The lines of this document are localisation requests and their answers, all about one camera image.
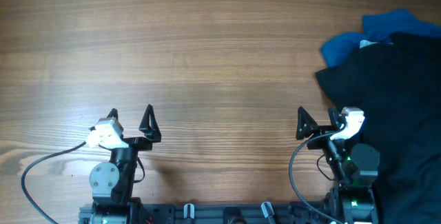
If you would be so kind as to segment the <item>grey patterned garment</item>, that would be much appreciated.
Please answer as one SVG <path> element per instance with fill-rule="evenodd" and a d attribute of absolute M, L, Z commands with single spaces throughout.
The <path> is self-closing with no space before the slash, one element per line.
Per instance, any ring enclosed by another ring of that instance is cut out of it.
<path fill-rule="evenodd" d="M 368 41 L 368 40 L 361 40 L 359 43 L 359 48 L 364 48 L 364 47 L 367 47 L 367 46 L 373 45 L 373 44 L 376 44 L 376 42 L 375 41 Z"/>

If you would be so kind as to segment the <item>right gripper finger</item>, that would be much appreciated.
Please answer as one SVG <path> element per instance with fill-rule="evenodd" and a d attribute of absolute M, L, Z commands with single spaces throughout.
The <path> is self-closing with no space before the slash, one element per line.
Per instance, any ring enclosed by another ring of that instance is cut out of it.
<path fill-rule="evenodd" d="M 318 124 L 312 116 L 300 106 L 298 108 L 298 125 L 296 129 L 296 139 L 303 140 L 313 134 L 318 133 Z"/>
<path fill-rule="evenodd" d="M 342 121 L 341 121 L 341 115 L 340 115 L 339 111 L 337 111 L 337 109 L 335 109 L 334 107 L 330 107 L 328 109 L 328 114 L 329 114 L 331 126 L 333 128 L 341 128 Z"/>

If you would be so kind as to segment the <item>blue garment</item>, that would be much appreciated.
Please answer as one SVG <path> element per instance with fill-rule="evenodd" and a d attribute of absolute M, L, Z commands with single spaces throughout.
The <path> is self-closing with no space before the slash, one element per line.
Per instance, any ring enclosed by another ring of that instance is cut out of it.
<path fill-rule="evenodd" d="M 405 32 L 426 37 L 440 37 L 440 26 L 421 21 L 408 10 L 398 9 L 362 17 L 362 32 L 346 32 L 326 41 L 320 51 L 329 67 L 340 65 L 361 40 L 391 43 L 391 35 Z"/>

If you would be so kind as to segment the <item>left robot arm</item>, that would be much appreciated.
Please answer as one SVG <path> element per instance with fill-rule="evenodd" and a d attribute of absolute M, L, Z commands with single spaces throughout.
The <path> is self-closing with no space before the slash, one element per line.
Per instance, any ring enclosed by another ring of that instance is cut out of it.
<path fill-rule="evenodd" d="M 152 215 L 144 208 L 140 198 L 132 191 L 136 168 L 140 166 L 139 152 L 150 151 L 154 143 L 161 142 L 161 132 L 151 105 L 146 107 L 139 125 L 143 133 L 138 137 L 124 137 L 118 120 L 118 111 L 112 109 L 91 128 L 86 143 L 90 147 L 103 147 L 110 151 L 110 160 L 99 163 L 90 172 L 92 207 L 81 210 L 79 222 L 87 224 L 139 224 L 152 223 Z"/>

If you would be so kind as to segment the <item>black t-shirt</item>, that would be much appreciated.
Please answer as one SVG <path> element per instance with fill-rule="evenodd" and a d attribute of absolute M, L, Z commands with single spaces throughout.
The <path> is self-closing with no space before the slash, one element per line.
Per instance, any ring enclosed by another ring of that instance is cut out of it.
<path fill-rule="evenodd" d="M 396 32 L 316 78 L 337 108 L 365 114 L 359 139 L 380 152 L 381 222 L 439 223 L 440 40 Z"/>

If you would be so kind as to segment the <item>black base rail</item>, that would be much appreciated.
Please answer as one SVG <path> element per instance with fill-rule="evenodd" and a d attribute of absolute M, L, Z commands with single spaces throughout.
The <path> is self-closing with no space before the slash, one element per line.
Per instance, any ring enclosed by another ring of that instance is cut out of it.
<path fill-rule="evenodd" d="M 126 207 L 82 207 L 79 223 L 228 224 L 279 223 L 320 224 L 328 221 L 301 203 L 274 205 L 150 204 Z"/>

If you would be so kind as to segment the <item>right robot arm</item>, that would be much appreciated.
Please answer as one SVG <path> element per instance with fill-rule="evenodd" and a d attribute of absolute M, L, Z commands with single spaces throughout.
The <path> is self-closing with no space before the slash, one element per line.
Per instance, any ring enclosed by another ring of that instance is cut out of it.
<path fill-rule="evenodd" d="M 365 121 L 364 112 L 345 107 L 340 112 L 329 108 L 330 125 L 318 125 L 303 107 L 298 108 L 296 139 L 302 143 L 294 150 L 289 162 L 291 186 L 305 207 L 318 220 L 327 223 L 378 223 L 373 183 L 378 177 L 380 153 L 366 143 L 352 143 Z M 322 150 L 335 182 L 323 200 L 314 206 L 301 195 L 294 183 L 293 165 L 303 148 Z"/>

